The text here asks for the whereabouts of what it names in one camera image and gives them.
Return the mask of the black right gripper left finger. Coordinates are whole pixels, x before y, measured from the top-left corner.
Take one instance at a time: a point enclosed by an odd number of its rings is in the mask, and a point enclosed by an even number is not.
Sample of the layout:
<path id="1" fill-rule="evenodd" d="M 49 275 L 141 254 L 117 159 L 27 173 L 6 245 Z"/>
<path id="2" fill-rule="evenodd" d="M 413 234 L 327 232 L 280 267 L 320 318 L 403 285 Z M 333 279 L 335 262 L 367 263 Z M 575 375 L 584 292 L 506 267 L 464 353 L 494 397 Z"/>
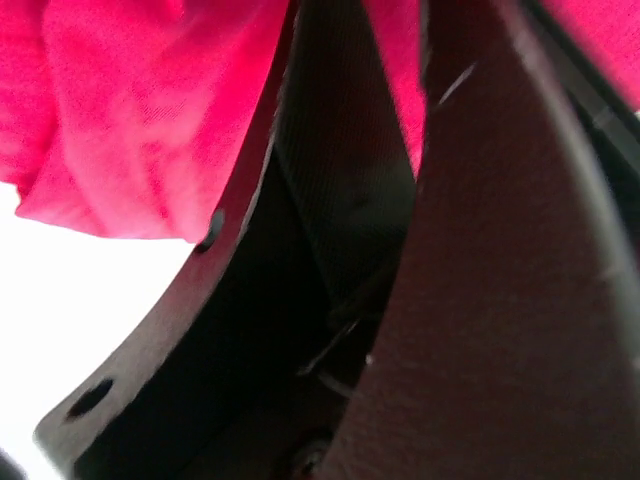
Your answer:
<path id="1" fill-rule="evenodd" d="M 39 446 L 66 479 L 310 478 L 414 196 L 364 5 L 293 3 L 208 235 Z"/>

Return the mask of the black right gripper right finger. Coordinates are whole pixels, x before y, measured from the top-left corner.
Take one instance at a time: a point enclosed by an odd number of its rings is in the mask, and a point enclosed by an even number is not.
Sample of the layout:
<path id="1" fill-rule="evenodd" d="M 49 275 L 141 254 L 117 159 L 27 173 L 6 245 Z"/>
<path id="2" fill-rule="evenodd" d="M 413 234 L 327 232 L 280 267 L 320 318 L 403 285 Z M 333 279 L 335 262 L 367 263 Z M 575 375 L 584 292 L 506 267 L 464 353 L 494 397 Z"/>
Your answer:
<path id="1" fill-rule="evenodd" d="M 323 479 L 635 479 L 639 275 L 513 1 L 424 5 L 424 158 Z"/>

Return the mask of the pink t shirt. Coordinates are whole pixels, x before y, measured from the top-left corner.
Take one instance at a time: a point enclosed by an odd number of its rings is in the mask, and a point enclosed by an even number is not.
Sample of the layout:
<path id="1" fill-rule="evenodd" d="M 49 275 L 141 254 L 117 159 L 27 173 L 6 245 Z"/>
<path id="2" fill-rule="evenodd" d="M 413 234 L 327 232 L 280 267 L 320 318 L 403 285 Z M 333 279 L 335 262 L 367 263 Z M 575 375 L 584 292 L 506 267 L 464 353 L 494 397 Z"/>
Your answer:
<path id="1" fill-rule="evenodd" d="M 99 238 L 392 250 L 431 116 L 461 140 L 511 109 L 546 148 L 536 69 L 637 240 L 635 1 L 5 1 L 1 179 Z"/>

